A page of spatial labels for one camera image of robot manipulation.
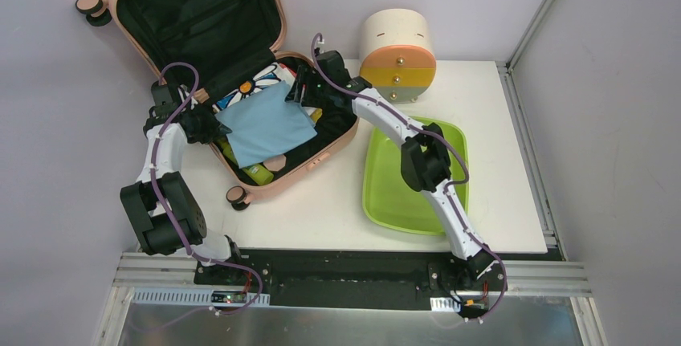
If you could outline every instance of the green tray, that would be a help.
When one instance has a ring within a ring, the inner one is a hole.
[[[468,162],[466,137],[459,128],[425,117],[414,119],[424,124],[437,123],[442,128],[445,139],[459,152],[464,162]],[[449,157],[452,178],[463,178],[463,170],[454,155],[450,153]],[[455,185],[455,189],[463,208],[468,211],[468,184]],[[362,206],[366,216],[381,226],[413,234],[444,234],[440,221],[428,201],[402,180],[399,148],[376,128],[371,133],[369,151],[366,155]]]

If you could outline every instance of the yellow drawer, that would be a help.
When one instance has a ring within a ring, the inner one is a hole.
[[[374,87],[428,87],[435,77],[435,68],[362,67],[360,75]]]

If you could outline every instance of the round box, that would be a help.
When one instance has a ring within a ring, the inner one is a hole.
[[[390,102],[416,100],[433,82],[428,24],[407,9],[382,10],[362,25],[360,75]]]

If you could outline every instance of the cylindrical container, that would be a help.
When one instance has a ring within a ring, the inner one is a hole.
[[[218,145],[222,150],[222,154],[225,155],[226,158],[230,159],[231,162],[238,164],[230,143],[219,140]],[[260,164],[249,165],[247,167],[241,168],[241,170],[248,175],[248,177],[253,179],[257,185],[269,184],[272,182],[272,179],[275,178],[275,175],[272,172],[268,171],[267,168]]]
[[[428,23],[407,9],[382,10],[361,29],[360,75],[390,102],[416,100],[433,82]]]

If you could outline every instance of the pink suitcase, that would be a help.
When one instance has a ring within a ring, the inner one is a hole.
[[[93,26],[113,19],[157,75],[175,61],[194,65],[201,76],[194,97],[207,106],[274,60],[293,71],[310,64],[301,54],[279,51],[286,35],[280,0],[78,0],[76,8]],[[194,80],[181,70],[169,71],[165,78],[189,86]],[[334,107],[322,112],[317,136],[285,153],[285,166],[266,185],[255,184],[215,144],[210,145],[242,187],[231,189],[231,197],[228,194],[235,209],[283,192],[352,140],[357,132],[354,114]]]

